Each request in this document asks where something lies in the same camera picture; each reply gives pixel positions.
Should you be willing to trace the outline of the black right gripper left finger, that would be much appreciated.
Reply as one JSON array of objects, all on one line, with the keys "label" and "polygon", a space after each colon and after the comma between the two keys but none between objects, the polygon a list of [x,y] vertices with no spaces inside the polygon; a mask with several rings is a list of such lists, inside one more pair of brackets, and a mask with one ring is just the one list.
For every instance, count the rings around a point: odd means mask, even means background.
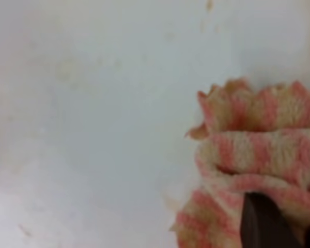
[{"label": "black right gripper left finger", "polygon": [[277,205],[267,196],[244,196],[240,237],[243,248],[302,247]]}]

